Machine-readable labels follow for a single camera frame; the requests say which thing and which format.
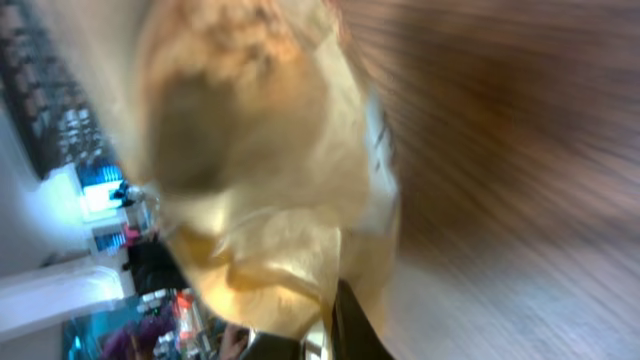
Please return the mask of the beige pastry snack bag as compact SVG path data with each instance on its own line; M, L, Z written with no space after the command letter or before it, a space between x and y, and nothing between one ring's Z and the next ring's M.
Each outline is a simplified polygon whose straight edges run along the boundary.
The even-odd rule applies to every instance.
M299 339L340 282L380 326L399 189L373 81L333 1L154 1L135 122L168 246L221 318Z

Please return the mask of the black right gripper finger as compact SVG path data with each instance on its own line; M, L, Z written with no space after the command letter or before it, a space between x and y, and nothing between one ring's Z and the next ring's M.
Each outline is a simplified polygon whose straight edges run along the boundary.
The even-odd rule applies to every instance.
M344 280L332 309L331 342L335 360L393 360Z

